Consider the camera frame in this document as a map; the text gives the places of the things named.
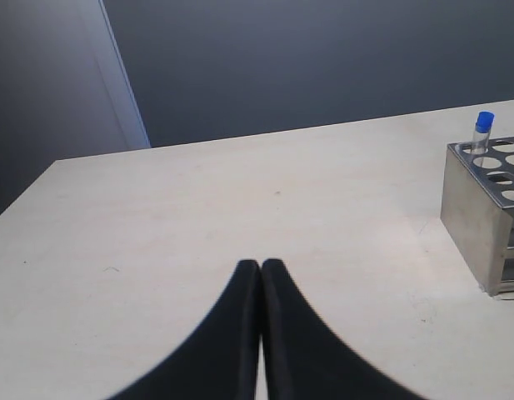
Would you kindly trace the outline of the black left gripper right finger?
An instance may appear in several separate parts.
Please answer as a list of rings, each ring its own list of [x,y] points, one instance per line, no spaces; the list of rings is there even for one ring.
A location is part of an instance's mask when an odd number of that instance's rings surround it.
[[[261,269],[270,399],[419,399],[351,350],[317,315],[284,262]]]

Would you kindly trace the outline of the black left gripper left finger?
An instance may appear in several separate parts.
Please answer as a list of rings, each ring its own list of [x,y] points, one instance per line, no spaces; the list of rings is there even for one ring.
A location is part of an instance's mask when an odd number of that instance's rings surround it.
[[[261,333],[261,270],[241,260],[208,315],[155,368],[114,399],[254,399]]]

